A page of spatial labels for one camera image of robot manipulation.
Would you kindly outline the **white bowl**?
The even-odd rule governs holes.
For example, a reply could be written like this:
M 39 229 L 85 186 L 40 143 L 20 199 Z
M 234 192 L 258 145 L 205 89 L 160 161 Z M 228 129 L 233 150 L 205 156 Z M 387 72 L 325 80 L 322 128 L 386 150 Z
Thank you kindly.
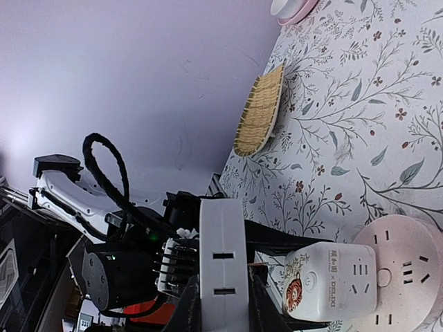
M 297 14 L 307 0 L 273 0 L 270 14 L 279 19 L 288 19 Z

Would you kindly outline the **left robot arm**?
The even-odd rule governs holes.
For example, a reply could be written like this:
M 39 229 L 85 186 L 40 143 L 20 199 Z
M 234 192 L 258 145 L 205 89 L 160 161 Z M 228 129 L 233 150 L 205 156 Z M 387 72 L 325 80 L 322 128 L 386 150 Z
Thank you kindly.
M 90 242 L 74 269 L 80 288 L 101 311 L 140 304 L 157 296 L 178 298 L 199 273 L 200 209 L 204 196 L 167 193 L 158 213 L 143 196 L 131 202 L 94 167 L 94 184 L 82 180 L 80 161 L 53 154 L 34 160 L 37 179 L 30 208 L 46 209 Z

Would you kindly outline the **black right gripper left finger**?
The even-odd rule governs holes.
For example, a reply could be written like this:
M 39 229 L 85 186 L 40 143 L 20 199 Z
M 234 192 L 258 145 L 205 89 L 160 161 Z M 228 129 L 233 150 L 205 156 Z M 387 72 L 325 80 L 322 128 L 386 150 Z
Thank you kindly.
M 202 314 L 199 276 L 192 276 L 165 326 L 166 332 L 201 332 Z

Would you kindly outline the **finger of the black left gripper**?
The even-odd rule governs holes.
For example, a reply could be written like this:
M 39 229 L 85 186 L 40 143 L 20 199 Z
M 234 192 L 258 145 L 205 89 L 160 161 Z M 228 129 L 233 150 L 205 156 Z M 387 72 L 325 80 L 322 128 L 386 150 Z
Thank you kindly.
M 261 252 L 268 256 L 285 256 L 292 251 L 297 251 L 314 243 L 332 242 L 332 240 L 327 239 L 288 234 L 249 220 L 244 221 L 244 229 L 246 253 L 253 256 L 256 252 Z

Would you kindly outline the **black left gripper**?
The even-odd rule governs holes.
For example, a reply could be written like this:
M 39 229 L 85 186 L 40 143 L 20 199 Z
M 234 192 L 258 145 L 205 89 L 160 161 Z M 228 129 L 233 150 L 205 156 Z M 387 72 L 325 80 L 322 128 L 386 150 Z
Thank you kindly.
M 127 205 L 120 223 L 127 229 L 115 233 L 117 240 L 86 247 L 82 278 L 99 311 L 146 302 L 148 311 L 158 311 L 172 298 L 157 289 L 154 260 L 169 238 L 179 237 L 179 228 L 199 232 L 204 199 L 189 192 L 169 193 L 163 202 L 165 214 Z

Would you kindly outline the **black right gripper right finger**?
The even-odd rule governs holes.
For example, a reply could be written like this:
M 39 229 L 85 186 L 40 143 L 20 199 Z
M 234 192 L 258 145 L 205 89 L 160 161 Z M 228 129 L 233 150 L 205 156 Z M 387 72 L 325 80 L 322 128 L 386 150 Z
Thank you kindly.
M 268 268 L 263 264 L 248 265 L 248 314 L 251 332 L 284 332 L 291 329 L 282 319 L 267 290 Z

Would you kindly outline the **white tiger cube socket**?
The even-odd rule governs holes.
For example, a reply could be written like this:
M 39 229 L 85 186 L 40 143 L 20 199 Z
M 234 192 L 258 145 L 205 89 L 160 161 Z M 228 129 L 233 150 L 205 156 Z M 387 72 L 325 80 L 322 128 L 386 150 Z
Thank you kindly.
M 282 312 L 348 331 L 424 331 L 442 312 L 442 232 L 383 216 L 352 243 L 320 241 L 284 260 Z

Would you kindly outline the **woven bamboo mat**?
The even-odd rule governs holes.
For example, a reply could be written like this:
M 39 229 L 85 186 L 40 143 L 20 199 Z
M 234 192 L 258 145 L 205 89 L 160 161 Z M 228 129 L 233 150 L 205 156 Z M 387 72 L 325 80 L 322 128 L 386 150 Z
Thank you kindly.
M 235 134 L 233 151 L 237 156 L 258 153 L 271 136 L 278 117 L 284 69 L 282 63 L 255 79 Z

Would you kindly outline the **white charger plug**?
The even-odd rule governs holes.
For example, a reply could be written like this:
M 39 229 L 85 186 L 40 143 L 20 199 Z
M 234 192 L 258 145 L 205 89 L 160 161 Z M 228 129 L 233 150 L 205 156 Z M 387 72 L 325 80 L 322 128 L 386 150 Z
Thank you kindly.
M 239 201 L 201 202 L 199 260 L 202 330 L 248 331 L 246 236 Z

